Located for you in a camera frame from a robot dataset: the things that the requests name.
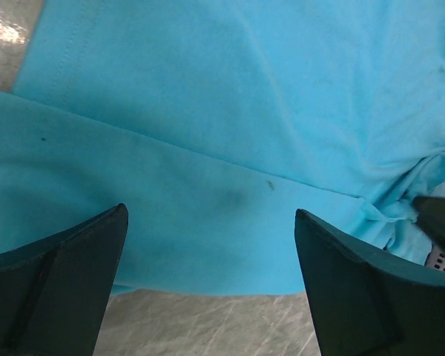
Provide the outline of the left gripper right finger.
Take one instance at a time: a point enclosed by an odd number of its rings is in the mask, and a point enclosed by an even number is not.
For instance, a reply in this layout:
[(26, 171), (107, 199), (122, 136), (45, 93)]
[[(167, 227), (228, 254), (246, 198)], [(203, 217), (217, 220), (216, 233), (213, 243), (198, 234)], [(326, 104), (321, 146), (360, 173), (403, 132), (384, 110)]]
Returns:
[(445, 273), (297, 210), (294, 237), (322, 355), (445, 355)]

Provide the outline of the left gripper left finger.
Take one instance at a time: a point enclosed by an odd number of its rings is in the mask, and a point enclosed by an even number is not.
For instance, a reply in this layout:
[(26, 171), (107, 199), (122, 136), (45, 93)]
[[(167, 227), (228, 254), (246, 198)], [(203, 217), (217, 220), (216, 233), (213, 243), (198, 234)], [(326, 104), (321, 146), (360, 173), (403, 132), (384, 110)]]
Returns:
[(119, 204), (0, 254), (0, 355), (92, 355), (127, 230)]

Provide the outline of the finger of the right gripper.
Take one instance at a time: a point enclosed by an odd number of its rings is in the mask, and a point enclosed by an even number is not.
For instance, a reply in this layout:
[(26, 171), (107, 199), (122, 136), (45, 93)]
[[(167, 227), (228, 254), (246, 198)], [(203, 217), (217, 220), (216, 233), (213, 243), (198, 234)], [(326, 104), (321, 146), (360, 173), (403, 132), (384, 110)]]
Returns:
[(445, 253), (445, 197), (416, 197), (413, 208), (416, 225)]

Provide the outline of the turquoise t-shirt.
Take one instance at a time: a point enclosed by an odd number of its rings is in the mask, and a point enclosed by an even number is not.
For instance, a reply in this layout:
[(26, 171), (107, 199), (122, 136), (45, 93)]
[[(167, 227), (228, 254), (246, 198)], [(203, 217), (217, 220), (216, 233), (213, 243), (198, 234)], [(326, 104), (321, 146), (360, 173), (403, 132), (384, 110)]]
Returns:
[(294, 294), (305, 209), (423, 264), (445, 1), (47, 1), (0, 92), (0, 253), (119, 203), (113, 291)]

